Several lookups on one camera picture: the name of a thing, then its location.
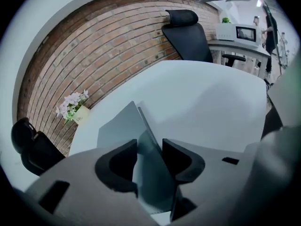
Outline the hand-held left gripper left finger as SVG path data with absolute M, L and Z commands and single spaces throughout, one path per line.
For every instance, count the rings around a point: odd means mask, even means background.
M 25 193 L 55 226 L 158 226 L 138 202 L 132 181 L 136 161 L 136 139 L 77 153 Z

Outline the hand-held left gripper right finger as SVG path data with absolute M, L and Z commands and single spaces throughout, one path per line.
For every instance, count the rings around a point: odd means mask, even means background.
M 162 140 L 163 160 L 175 180 L 174 225 L 221 225 L 250 175 L 257 144 L 231 152 Z

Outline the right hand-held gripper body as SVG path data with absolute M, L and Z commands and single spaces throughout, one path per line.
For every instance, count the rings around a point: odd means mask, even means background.
M 244 188 L 244 226 L 301 226 L 301 53 L 268 96 L 272 108 Z

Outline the grey notebook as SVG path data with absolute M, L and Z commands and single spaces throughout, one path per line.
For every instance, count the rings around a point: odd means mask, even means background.
M 175 182 L 141 108 L 134 102 L 99 129 L 97 146 L 108 147 L 132 139 L 137 140 L 137 161 L 132 181 L 137 184 L 139 203 L 149 214 L 170 211 Z

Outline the black office chair with headrest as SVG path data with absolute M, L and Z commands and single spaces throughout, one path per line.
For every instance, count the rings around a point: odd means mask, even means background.
M 37 176 L 65 158 L 43 132 L 36 131 L 27 117 L 13 125 L 11 141 L 24 167 Z

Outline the white flowers in pot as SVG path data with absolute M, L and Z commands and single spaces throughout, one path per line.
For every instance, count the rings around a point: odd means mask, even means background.
M 89 116 L 90 110 L 85 106 L 89 99 L 88 90 L 82 93 L 74 92 L 64 98 L 64 101 L 56 107 L 56 116 L 65 119 L 65 122 L 73 121 L 82 124 Z

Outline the white desk with microwave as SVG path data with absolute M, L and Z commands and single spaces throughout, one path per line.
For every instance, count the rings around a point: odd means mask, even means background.
M 258 77 L 265 78 L 265 69 L 268 59 L 271 58 L 270 54 L 262 47 L 249 46 L 235 41 L 227 40 L 209 40 L 209 48 L 211 50 L 225 51 L 228 53 L 238 53 L 248 57 L 252 57 L 261 61 Z

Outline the white microwave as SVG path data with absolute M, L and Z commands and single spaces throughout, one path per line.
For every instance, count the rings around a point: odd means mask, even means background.
M 248 46 L 261 45 L 259 30 L 254 25 L 219 23 L 215 25 L 218 40 L 234 41 Z

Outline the black mesh office chair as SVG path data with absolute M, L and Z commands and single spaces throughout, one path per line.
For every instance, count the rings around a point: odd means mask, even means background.
M 182 60 L 213 62 L 205 31 L 194 11 L 167 10 L 170 23 L 161 30 Z

